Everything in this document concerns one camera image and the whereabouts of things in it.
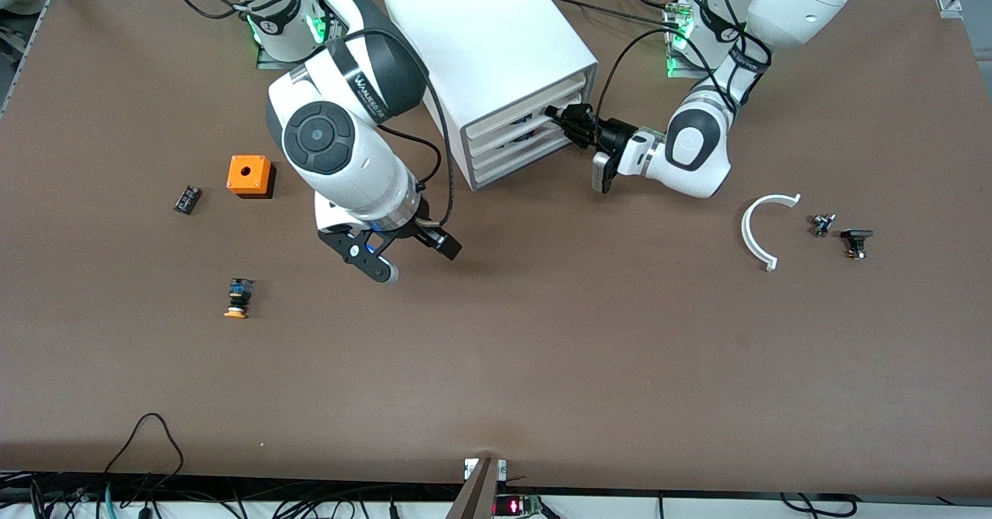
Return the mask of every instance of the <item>black clamp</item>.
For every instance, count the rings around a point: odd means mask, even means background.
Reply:
[[[421,198],[417,216],[426,219],[428,214],[428,202]],[[383,253],[397,238],[417,238],[421,244],[433,248],[449,260],[454,260],[461,251],[461,244],[442,227],[420,225],[417,220],[412,218],[399,229],[359,230],[355,233],[352,233],[350,226],[340,225],[326,231],[318,230],[318,237],[336,251],[344,263],[361,269],[373,281],[394,283],[399,279],[399,270],[383,257]],[[378,246],[371,242],[373,234],[382,240]]]
[[[559,125],[564,135],[581,149],[592,146],[596,152],[603,154],[593,159],[595,176],[598,177],[595,190],[608,193],[617,176],[624,148],[637,133],[637,128],[616,118],[597,120],[592,105],[588,103],[570,104],[561,110],[549,106],[545,109],[545,116]]]
[[[865,239],[875,236],[875,233],[867,229],[847,229],[840,233],[840,237],[847,240],[850,249],[847,255],[856,260],[865,259]]]

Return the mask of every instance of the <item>orange box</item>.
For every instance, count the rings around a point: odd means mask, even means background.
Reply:
[[[231,156],[227,170],[227,190],[238,198],[272,199],[276,187],[276,167],[265,155]]]

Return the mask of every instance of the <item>brown table surface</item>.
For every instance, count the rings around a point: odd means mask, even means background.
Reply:
[[[563,11],[600,84],[644,29]],[[596,194],[567,149],[460,183],[464,251],[397,243],[392,287],[316,238],[253,57],[178,0],[53,1],[0,121],[3,469],[102,470],[157,411],[187,473],[432,483],[492,452],[532,485],[992,495],[992,119],[933,0],[852,0],[777,57],[716,197]],[[691,82],[664,71],[635,47],[604,116],[665,127]],[[391,125],[439,138],[422,108]],[[272,201],[224,188],[256,153]],[[767,273],[740,218],[772,193],[803,199],[755,215]],[[808,232],[825,211],[875,230],[865,261]],[[231,277],[247,321],[221,317]],[[146,424],[118,470],[173,465]]]

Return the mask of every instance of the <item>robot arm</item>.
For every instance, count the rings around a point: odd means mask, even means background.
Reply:
[[[269,87],[266,123],[315,191],[319,238],[374,281],[392,283],[398,270],[383,251],[393,240],[417,238],[449,259],[461,248],[429,222],[421,184],[375,129],[421,103],[425,70],[371,0],[319,2],[347,34]]]
[[[738,15],[746,14],[748,34],[741,35],[726,21],[729,10],[722,0],[702,0],[712,7],[687,35],[701,44],[702,56],[711,57],[713,79],[701,79],[685,96],[669,121],[667,134],[635,129],[615,119],[594,122],[591,111],[557,112],[549,116],[563,125],[577,145],[595,145],[593,188],[609,191],[616,174],[658,180],[695,198],[716,193],[730,173],[727,134],[751,89],[771,64],[771,54],[804,45],[825,27],[847,0],[731,0]],[[598,128],[599,134],[588,131]]]

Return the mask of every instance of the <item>small black connector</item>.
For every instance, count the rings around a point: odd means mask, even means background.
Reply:
[[[192,213],[192,208],[195,208],[196,201],[199,201],[199,195],[202,191],[198,187],[187,186],[183,195],[180,196],[180,201],[176,202],[176,211],[183,213],[183,215],[189,215]]]
[[[847,229],[840,233],[840,237],[847,240],[850,248],[847,255],[856,260],[865,259],[865,239],[875,236],[875,233],[868,229]]]

